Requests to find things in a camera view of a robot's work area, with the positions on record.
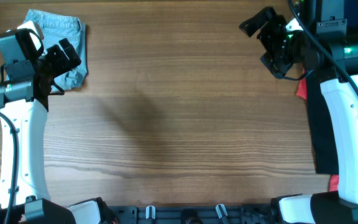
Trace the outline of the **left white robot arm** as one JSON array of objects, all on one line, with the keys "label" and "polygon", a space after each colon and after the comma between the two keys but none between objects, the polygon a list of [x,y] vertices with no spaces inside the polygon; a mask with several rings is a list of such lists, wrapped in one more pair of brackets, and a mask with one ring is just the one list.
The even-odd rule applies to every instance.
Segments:
[{"label": "left white robot arm", "polygon": [[51,202],[44,131],[55,77],[81,64],[67,39],[45,49],[35,26],[0,34],[2,163],[0,223],[117,223],[101,198],[65,208]]}]

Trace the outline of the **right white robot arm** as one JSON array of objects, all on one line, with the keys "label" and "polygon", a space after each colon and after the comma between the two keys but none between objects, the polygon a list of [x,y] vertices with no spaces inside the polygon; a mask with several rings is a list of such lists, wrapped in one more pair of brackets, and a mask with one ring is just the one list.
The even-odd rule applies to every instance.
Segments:
[{"label": "right white robot arm", "polygon": [[240,25],[265,48],[262,63],[285,79],[296,63],[304,72],[316,170],[336,173],[337,189],[273,198],[264,223],[358,223],[358,4],[298,1],[287,21],[265,7]]}]

